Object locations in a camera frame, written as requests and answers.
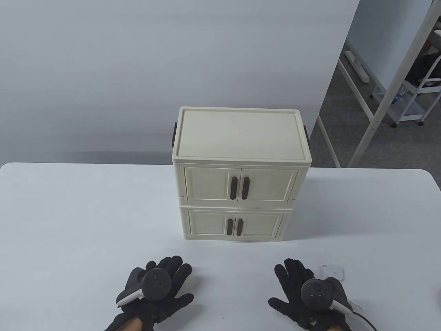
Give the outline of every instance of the cabinet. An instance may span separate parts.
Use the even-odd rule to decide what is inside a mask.
[[[282,238],[311,164],[298,110],[182,107],[172,145],[187,239]]]
[[[184,212],[193,239],[275,240],[286,215],[274,213]]]

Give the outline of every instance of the hand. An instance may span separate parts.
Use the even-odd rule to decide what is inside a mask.
[[[148,301],[142,298],[141,300],[135,299],[121,306],[124,314],[118,315],[106,331],[116,331],[134,317],[142,321],[143,330],[152,331],[155,323],[164,321],[193,301],[194,296],[190,293],[175,298],[184,281],[191,274],[191,265],[188,263],[182,264],[180,256],[166,257],[158,265],[156,265],[155,261],[148,262],[145,272],[140,272],[140,275],[143,276],[154,268],[164,269],[170,275],[172,287],[168,295],[160,301]]]
[[[272,297],[268,304],[305,330],[326,331],[339,326],[343,331],[351,331],[343,314],[335,310],[314,312],[308,309],[302,301],[300,291],[308,279],[314,278],[313,272],[297,260],[286,259],[284,264],[285,267],[276,265],[274,271],[289,303]]]

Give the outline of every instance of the bottle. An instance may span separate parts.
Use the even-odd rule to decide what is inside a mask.
[[[403,95],[405,95],[407,92],[407,88],[404,85],[401,85],[400,88],[398,89],[398,93],[396,94],[395,98],[393,98],[392,104],[396,104],[398,102],[398,100],[400,100]]]

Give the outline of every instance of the cabinet side handle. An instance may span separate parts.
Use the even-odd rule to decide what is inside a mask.
[[[303,126],[303,129],[305,130],[305,136],[306,136],[306,141],[308,142],[308,147],[309,147],[309,149],[311,149],[311,144],[309,142],[308,132],[306,131],[306,125]]]
[[[175,148],[175,137],[176,137],[177,128],[178,128],[178,122],[175,122],[175,128],[173,130],[173,137],[172,137],[172,148]]]

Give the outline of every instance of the plastic storage cabinet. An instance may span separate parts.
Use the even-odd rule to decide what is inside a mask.
[[[277,241],[311,155],[298,110],[182,107],[173,164],[186,239]]]

